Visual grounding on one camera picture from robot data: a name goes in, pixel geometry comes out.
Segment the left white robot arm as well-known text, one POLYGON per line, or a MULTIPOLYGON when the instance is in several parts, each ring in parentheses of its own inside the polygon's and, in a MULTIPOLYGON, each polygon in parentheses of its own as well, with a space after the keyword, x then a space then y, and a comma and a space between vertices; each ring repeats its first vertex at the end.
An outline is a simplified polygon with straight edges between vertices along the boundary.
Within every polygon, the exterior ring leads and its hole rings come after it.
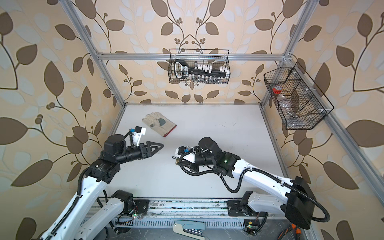
POLYGON ((92 240, 118 214, 126 209, 129 194, 118 192, 86 222, 84 218, 106 189, 121 165, 154 156, 164 148, 161 143, 140 143, 141 134, 112 135, 104 143, 98 159, 80 174, 77 192, 60 216, 42 234, 42 240, 92 240))

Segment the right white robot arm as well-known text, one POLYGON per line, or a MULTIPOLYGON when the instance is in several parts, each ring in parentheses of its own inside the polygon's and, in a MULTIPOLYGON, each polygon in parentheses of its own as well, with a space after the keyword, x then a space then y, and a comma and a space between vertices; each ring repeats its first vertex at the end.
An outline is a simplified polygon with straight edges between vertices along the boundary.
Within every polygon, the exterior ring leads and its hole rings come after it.
POLYGON ((177 148, 173 158, 190 176, 217 175, 230 193, 238 193, 243 182, 267 192, 262 196, 247 191, 242 199, 245 214, 249 211, 282 214, 305 230, 310 229, 312 222, 327 223, 331 219, 306 180, 280 177, 257 168, 235 154, 222 151, 210 137, 202 138, 195 147, 177 148))

